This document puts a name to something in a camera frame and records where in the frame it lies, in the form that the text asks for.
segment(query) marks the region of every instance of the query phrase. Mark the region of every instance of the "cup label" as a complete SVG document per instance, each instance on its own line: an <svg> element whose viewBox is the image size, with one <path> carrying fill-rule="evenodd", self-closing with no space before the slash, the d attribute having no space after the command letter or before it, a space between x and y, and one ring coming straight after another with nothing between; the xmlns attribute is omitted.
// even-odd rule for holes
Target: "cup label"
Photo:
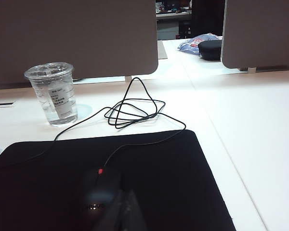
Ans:
<svg viewBox="0 0 289 231"><path fill-rule="evenodd" d="M72 114L72 105L68 100L66 88L59 87L49 89L48 92L53 102L54 108L59 116L59 119L63 119Z"/></svg>

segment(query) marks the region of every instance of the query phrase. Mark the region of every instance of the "black mouse pad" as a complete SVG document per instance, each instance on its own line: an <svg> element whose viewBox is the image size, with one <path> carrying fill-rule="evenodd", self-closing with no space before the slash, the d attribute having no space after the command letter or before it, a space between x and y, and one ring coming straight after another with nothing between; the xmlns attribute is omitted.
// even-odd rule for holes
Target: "black mouse pad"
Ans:
<svg viewBox="0 0 289 231"><path fill-rule="evenodd" d="M73 191L83 172L100 167L126 143L164 139L176 131L57 141L51 152L0 171L0 230L76 230ZM0 166L34 156L50 141L19 142ZM133 189L150 231L235 231L194 132L119 150L109 167Z"/></svg>

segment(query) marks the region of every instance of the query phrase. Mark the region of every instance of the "blue plastic bag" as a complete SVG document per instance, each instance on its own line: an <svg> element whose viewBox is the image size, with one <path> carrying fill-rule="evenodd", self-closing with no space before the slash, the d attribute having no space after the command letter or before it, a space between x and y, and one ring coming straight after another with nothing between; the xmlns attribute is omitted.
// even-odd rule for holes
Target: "blue plastic bag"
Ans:
<svg viewBox="0 0 289 231"><path fill-rule="evenodd" d="M191 38L178 46L179 51L183 51L190 54L199 55L198 44L207 40L221 40L222 36L217 36L212 33L198 35L197 37Z"/></svg>

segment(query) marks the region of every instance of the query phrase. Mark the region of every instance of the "black bag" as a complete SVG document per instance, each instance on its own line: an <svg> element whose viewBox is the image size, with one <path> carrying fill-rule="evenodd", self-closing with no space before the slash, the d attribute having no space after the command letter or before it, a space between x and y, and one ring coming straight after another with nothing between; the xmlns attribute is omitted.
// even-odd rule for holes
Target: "black bag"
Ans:
<svg viewBox="0 0 289 231"><path fill-rule="evenodd" d="M198 44L199 54L205 60L221 60L222 41L221 40L208 40Z"/></svg>

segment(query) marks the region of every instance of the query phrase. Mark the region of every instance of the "cup lid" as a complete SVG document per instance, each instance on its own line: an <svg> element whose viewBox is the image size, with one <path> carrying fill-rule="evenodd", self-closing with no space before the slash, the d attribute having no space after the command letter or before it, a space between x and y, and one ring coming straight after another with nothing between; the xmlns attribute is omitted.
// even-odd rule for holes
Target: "cup lid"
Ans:
<svg viewBox="0 0 289 231"><path fill-rule="evenodd" d="M28 79L47 79L63 76L73 71L73 69L73 65L68 63L48 63L34 66L29 70L25 71L25 77Z"/></svg>

